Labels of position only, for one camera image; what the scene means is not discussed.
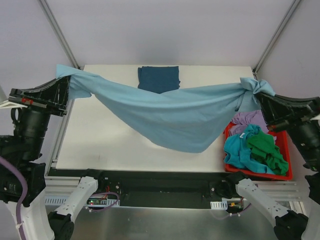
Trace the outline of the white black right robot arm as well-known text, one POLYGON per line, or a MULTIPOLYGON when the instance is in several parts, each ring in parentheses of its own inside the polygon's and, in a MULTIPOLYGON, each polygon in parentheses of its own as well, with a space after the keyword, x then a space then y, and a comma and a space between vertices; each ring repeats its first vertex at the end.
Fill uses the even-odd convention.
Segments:
POLYGON ((243 172, 229 174, 223 180, 226 198, 243 197, 270 222, 279 240, 318 240, 320 238, 320 99, 290 98, 258 93, 268 129, 286 131, 305 161, 311 209, 304 214, 304 205, 286 186, 282 193, 269 193, 258 188, 243 172))

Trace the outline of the light blue t shirt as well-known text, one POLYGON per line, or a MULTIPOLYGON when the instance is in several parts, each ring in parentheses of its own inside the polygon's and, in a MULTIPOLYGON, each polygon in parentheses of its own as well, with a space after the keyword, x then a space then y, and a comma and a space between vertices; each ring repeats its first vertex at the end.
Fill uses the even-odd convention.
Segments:
POLYGON ((259 110, 256 94, 275 96, 265 80, 242 77, 238 83, 154 93, 107 80, 66 65, 57 79, 69 77, 69 98, 95 96, 106 108, 152 143, 175 151, 201 153, 238 112, 259 110))

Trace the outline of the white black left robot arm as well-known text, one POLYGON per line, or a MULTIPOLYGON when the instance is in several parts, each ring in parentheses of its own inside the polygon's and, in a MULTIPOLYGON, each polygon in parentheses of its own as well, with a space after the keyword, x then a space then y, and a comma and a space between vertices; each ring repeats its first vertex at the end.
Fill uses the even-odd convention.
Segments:
POLYGON ((106 188, 101 171, 88 169, 66 202, 46 211, 46 165, 37 159, 51 116, 67 113, 70 81, 64 76, 0 97, 0 106, 10 109, 14 125, 13 135, 0 137, 0 199, 12 213, 22 240, 69 240, 87 200, 106 188))

